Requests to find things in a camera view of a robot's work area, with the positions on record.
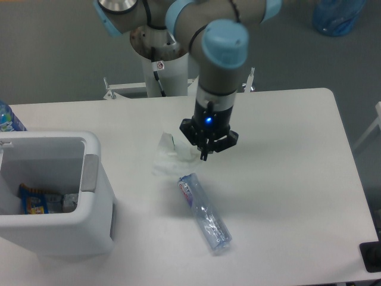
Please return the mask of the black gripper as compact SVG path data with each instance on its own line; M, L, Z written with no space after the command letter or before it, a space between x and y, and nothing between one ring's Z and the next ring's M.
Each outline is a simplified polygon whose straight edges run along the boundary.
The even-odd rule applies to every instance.
M210 111L196 101L193 117L182 120L180 130L193 146L197 146L201 160L207 160L209 154L220 153L237 144L239 135L230 130L229 125L232 110L233 107Z

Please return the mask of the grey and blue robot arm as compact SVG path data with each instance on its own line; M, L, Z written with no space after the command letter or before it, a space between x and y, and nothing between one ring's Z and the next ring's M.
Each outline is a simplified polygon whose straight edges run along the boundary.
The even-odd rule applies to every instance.
M163 32L199 65L194 114L180 130L201 153L201 160L238 141L230 128L249 53L247 25L274 17L281 1L95 1L95 10L112 36L139 27Z

